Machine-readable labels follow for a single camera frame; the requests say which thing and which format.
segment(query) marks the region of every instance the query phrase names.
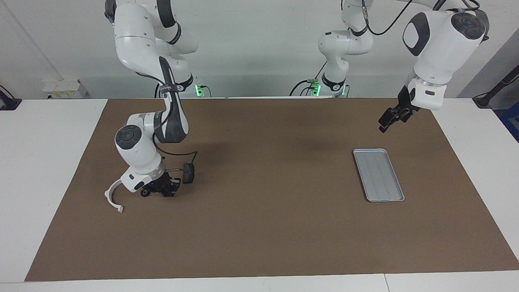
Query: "blue object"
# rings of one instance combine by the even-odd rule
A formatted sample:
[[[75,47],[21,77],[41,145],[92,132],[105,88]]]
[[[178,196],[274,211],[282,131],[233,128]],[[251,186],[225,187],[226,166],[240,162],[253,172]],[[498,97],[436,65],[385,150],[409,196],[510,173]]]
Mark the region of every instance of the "blue object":
[[[514,136],[515,140],[519,142],[519,102],[507,110],[499,119]]]

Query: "white table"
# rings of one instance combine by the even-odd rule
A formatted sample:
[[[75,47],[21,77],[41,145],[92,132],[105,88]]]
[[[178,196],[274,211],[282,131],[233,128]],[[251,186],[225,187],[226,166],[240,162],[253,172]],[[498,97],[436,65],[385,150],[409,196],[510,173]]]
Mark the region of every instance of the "white table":
[[[20,283],[105,104],[26,100],[0,112],[0,291],[519,291],[519,271]],[[445,100],[434,116],[519,257],[519,144],[472,100]]]

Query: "brown table mat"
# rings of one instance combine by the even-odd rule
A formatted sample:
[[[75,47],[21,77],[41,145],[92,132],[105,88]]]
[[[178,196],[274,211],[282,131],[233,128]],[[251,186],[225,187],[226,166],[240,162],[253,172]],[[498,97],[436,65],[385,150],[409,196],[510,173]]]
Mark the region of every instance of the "brown table mat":
[[[103,195],[127,169],[114,135],[163,101],[110,100],[26,281],[519,270],[431,112],[378,131],[394,104],[186,100],[190,134],[163,148],[200,151],[194,184],[120,186],[120,214]],[[389,152],[404,202],[365,199],[355,148]]]

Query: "gray plastic tray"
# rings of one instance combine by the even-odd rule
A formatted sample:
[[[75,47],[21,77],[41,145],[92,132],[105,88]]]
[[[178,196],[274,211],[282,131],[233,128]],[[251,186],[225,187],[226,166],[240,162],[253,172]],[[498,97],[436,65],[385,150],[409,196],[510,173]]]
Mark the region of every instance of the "gray plastic tray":
[[[401,202],[405,199],[386,150],[355,149],[353,155],[368,201]]]

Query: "metal tray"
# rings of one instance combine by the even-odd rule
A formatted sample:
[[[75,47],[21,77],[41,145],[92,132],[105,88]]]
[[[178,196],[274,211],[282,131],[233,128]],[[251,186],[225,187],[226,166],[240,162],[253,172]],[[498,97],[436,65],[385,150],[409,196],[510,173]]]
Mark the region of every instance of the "metal tray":
[[[405,199],[386,150],[355,149],[353,155],[368,201],[401,202]]]

